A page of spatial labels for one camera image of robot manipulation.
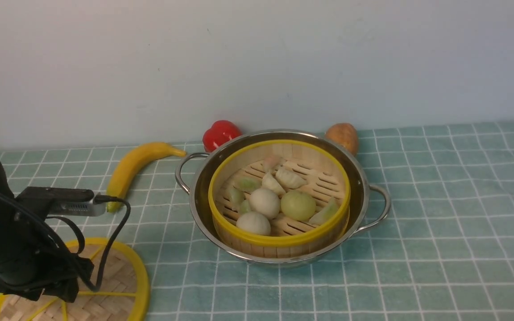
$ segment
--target steamer basket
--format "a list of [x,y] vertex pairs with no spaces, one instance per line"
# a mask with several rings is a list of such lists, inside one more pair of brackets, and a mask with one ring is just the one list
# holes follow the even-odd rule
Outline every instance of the steamer basket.
[[[226,191],[240,177],[261,180],[265,175],[263,159],[271,154],[283,158],[283,168],[306,179],[307,184],[297,190],[312,195],[317,212],[334,197],[340,205],[336,214],[326,223],[314,226],[281,213],[270,221],[271,236],[237,228],[235,223],[240,215],[232,210]],[[322,148],[299,140],[266,140],[241,148],[216,169],[208,191],[214,227],[222,242],[245,254],[263,258],[302,256],[335,242],[347,228],[350,197],[350,181],[338,160]]]

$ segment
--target table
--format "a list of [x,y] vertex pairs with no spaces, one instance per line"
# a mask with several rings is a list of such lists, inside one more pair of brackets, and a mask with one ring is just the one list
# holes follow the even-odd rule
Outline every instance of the table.
[[[249,266],[194,224],[177,187],[178,158],[135,179],[118,241],[140,254],[151,280],[148,319],[178,321],[514,320],[514,121],[359,131],[370,183],[392,196],[389,217],[323,260],[291,270]],[[174,143],[202,152],[200,142]],[[0,152],[9,185],[104,192],[133,146]],[[201,160],[184,167],[192,180]],[[383,199],[370,195],[367,221]],[[107,236],[122,213],[74,218]],[[74,239],[54,223],[64,239]]]

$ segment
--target potato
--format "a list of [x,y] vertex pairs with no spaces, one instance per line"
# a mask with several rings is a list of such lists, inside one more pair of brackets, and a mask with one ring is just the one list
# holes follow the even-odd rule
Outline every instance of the potato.
[[360,141],[354,126],[348,123],[338,123],[332,125],[324,134],[327,140],[340,144],[351,154],[356,156]]

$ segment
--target yellow banana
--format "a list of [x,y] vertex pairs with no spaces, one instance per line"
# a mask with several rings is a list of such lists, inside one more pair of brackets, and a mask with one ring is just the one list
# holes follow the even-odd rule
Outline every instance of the yellow banana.
[[[106,188],[106,195],[125,198],[132,180],[144,166],[170,155],[184,157],[186,152],[174,148],[174,146],[165,142],[151,142],[131,150],[120,160],[120,163],[118,163],[118,166],[112,173]],[[106,205],[106,210],[114,213],[118,211],[121,205],[118,202],[110,202]]]

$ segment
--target pot handle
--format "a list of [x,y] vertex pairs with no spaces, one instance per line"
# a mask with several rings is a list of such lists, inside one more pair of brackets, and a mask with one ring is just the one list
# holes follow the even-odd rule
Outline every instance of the pot handle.
[[190,155],[187,155],[186,157],[184,157],[184,159],[182,159],[182,161],[178,164],[178,166],[176,167],[176,171],[175,171],[175,176],[176,176],[176,182],[178,183],[178,185],[180,185],[180,187],[184,190],[184,192],[186,192],[188,195],[190,195],[190,187],[188,187],[188,185],[185,183],[185,181],[182,179],[182,167],[184,167],[184,165],[192,158],[206,158],[208,157],[210,154],[207,153],[207,152],[194,152]]
[[374,226],[376,226],[376,224],[380,223],[383,219],[385,219],[388,216],[388,212],[390,212],[390,207],[392,206],[392,199],[390,198],[390,194],[388,193],[388,191],[386,191],[378,185],[370,185],[370,189],[372,191],[382,194],[382,196],[384,197],[384,210],[382,211],[382,214],[380,214],[380,217],[378,217],[375,221],[360,226],[354,233],[352,233],[351,236],[358,234],[360,232],[365,232],[370,228],[373,228]]

